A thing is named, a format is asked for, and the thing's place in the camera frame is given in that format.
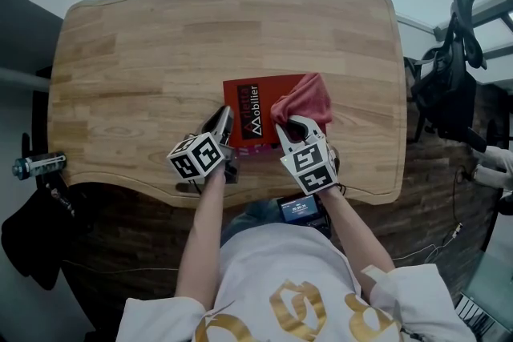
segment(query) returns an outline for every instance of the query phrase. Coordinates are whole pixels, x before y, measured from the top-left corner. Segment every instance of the phone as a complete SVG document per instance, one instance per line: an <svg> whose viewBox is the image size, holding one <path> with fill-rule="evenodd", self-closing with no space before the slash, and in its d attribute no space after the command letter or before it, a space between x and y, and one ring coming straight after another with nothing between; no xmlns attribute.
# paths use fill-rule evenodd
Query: phone
<svg viewBox="0 0 513 342"><path fill-rule="evenodd" d="M304 196L300 193L279 198L277 203L284 223L312 227L328 239L331 238L331 223L322 201L317 195Z"/></svg>

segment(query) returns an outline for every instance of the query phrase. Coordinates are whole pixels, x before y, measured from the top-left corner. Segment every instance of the cable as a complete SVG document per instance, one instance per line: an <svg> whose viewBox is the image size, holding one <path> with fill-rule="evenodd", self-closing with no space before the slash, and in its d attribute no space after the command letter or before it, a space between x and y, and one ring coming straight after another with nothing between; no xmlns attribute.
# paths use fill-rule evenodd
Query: cable
<svg viewBox="0 0 513 342"><path fill-rule="evenodd" d="M459 166L458 168L456 168L456 172L454 173L454 180L452 182L452 218L457 224L459 224L460 222L458 220L458 217L456 217L456 180L458 179L458 173L460 171L467 173L467 169L465 168L465 166Z"/></svg>
<svg viewBox="0 0 513 342"><path fill-rule="evenodd" d="M178 271L178 268L132 268L132 269L122 269L120 271L98 271L94 268L89 268L86 265L82 265L70 260L63 260L64 263L74 265L79 268L87 269L88 271L94 272L96 274L101 275L114 275L114 274L123 274L125 272L138 272L138 271Z"/></svg>
<svg viewBox="0 0 513 342"><path fill-rule="evenodd" d="M415 255L415 254L418 254L419 252L425 251L427 248L434 247L434 250L431 251L431 253L424 260L424 263L426 263L427 260L433 255L433 253L436 253L435 256L434 256L436 258L438 256L438 250L445 248L447 245L449 245L449 243L454 238L456 238L456 236L458 235L458 233L460 232L460 230L462 229L462 226L463 226L459 222L458 217L456 216L456 180L458 179L458 173L460 171L463 171L463 172L467 173L467 169L463 165L458 166L458 168L456 169L456 172L454 173L454 180L452 182L452 217L453 217L453 220L458 224L456 226L456 228L450 229L445 234L445 236L442 239L442 245L437 247L436 245L434 245L434 243L430 243L427 247L424 247L423 249L419 249L418 251L412 252L411 254L408 254L406 256L400 256L398 258L393 258L392 259L393 261L405 260L406 258L409 258L412 255Z"/></svg>
<svg viewBox="0 0 513 342"><path fill-rule="evenodd" d="M456 238L455 236L453 236L451 239L449 239L449 241L445 244L445 245L441 245L440 247L436 247L433 251L431 251L431 253L427 256L427 258L424 260L424 263L426 264L427 263L427 260L430 258L430 256L433 255L433 252L436 252L436 255L434 256L435 258L438 256L438 250L439 249L442 249L442 248L445 248L447 245L450 244L450 242Z"/></svg>
<svg viewBox="0 0 513 342"><path fill-rule="evenodd" d="M198 194L201 195L201 190L198 187L198 184L196 184L196 181L193 180L192 183L194 184L194 187L195 187L196 191L198 191Z"/></svg>
<svg viewBox="0 0 513 342"><path fill-rule="evenodd" d="M408 257L410 257L412 255L418 254L419 252L422 252L422 251L424 251L425 249L427 249L429 247L435 247L436 248L436 245L434 245L433 243L430 243L427 247L424 247L423 249L419 249L418 251L412 252L411 254L408 254L406 256L399 256L398 258L392 258L392 260L393 261L405 260L406 258L408 258Z"/></svg>
<svg viewBox="0 0 513 342"><path fill-rule="evenodd" d="M337 183L335 184L338 187L338 190L342 193L342 195L345 195L345 185Z"/></svg>

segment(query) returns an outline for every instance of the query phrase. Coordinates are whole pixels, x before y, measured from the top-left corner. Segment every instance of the wrist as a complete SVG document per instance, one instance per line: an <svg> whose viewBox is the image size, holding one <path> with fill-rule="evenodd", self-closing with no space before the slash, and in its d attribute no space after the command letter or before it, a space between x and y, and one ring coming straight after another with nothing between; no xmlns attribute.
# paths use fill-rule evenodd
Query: wrist
<svg viewBox="0 0 513 342"><path fill-rule="evenodd" d="M344 198L341 191L338 189L338 186L336 185L332 185L331 187L319 191L317 195L323 201L323 203L324 201L332 202L334 200Z"/></svg>
<svg viewBox="0 0 513 342"><path fill-rule="evenodd" d="M207 176L205 186L224 186L226 184L226 177L224 176L224 163L214 168Z"/></svg>

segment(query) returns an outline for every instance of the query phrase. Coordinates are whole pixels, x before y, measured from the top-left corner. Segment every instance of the floor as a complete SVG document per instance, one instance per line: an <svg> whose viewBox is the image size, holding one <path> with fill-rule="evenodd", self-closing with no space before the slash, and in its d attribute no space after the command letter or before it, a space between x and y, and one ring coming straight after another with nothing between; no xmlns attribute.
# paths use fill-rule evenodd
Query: floor
<svg viewBox="0 0 513 342"><path fill-rule="evenodd" d="M509 130L506 95L497 87L478 86L474 129L486 136L487 122ZM413 136L418 112L408 103L408 136ZM461 143L423 133L421 141L406 148L402 193L394 203L371 206L353 202L393 258L408 255L431 243L439 245L455 228L452 212L454 174L460 165L475 164ZM83 190L101 198L94 230L78 238L67 253L63 271L86 315L97 329L114 336L126 298L143 300L173 296L176 271L132 271L133 268L178 268L192 224L193 211L173 208L145 195L103 184ZM470 279L479 249L491 224L498 192L472 183L455 184L455 214L463 229L444 248L435 263L453 300ZM225 212L224 222L242 211ZM429 250L396 261L397 266L424 263Z"/></svg>

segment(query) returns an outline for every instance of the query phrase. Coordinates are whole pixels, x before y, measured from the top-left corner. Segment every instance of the jeans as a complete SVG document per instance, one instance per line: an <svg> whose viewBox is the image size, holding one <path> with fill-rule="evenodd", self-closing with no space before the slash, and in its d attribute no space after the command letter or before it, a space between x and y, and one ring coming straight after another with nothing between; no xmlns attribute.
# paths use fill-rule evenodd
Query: jeans
<svg viewBox="0 0 513 342"><path fill-rule="evenodd" d="M248 204L246 210L235 217L221 232L221 247L235 234L268 223L283 223L276 199Z"/></svg>

